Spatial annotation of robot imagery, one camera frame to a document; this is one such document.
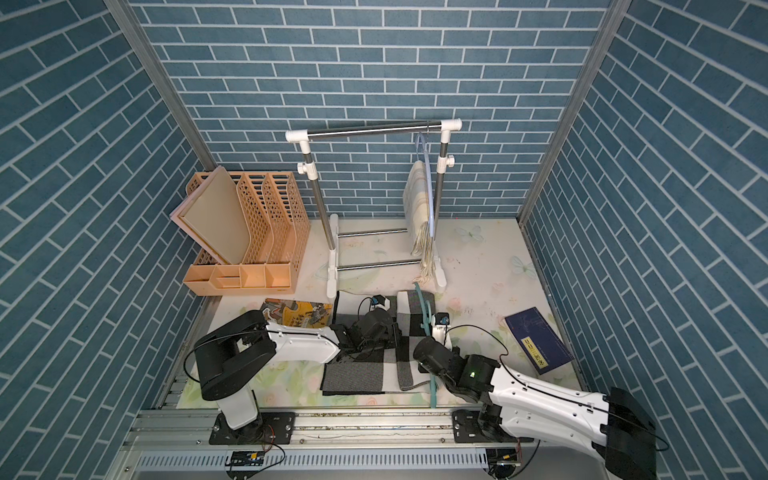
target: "blue book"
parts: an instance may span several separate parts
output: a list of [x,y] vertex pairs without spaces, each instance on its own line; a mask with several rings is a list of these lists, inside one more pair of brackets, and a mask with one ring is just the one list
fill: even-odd
[[539,375],[574,359],[536,307],[505,317],[505,320]]

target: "brick wall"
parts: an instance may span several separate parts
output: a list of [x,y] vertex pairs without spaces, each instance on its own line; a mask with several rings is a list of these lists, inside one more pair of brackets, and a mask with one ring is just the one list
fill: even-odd
[[660,477],[768,476],[768,4],[634,0],[528,226],[589,386]]
[[[131,3],[222,165],[294,170],[288,129],[462,118],[442,212],[513,217],[608,0],[257,3]],[[402,217],[413,140],[313,142],[329,211]]]
[[101,0],[0,12],[0,478],[90,478],[199,308],[197,159]]

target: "beige board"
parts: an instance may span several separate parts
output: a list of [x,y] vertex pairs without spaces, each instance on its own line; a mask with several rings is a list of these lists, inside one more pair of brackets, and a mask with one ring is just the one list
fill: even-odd
[[214,170],[174,214],[174,221],[183,223],[188,233],[194,232],[191,236],[221,263],[243,261],[250,233],[237,186],[223,167]]

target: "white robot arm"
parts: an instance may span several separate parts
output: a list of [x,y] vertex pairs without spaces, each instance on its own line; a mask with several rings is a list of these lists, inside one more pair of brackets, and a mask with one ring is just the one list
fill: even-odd
[[[266,364],[326,363],[339,354],[354,358],[386,342],[388,326],[391,320],[383,309],[367,313],[352,329],[287,327],[251,310],[197,341],[203,399],[218,403],[232,430],[247,428],[260,420],[248,382]],[[413,358],[448,391],[483,405],[478,425],[488,439],[542,439],[592,455],[619,478],[656,478],[655,424],[629,392],[612,389],[606,396],[566,389],[486,356],[461,357],[458,347],[448,349],[432,337],[417,345]]]

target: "gray checkered towel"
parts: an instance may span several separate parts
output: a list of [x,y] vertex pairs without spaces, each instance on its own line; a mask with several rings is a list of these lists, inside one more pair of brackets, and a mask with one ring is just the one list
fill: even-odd
[[[435,296],[423,292],[435,312]],[[352,326],[357,321],[357,308],[367,295],[339,292],[333,309],[333,323]],[[415,290],[388,296],[389,313],[397,319],[402,342],[393,349],[376,350],[364,360],[350,362],[341,356],[325,365],[320,389],[323,395],[374,395],[378,393],[428,392],[429,374],[419,371],[413,349],[425,336],[422,307]],[[367,305],[361,308],[361,315]]]

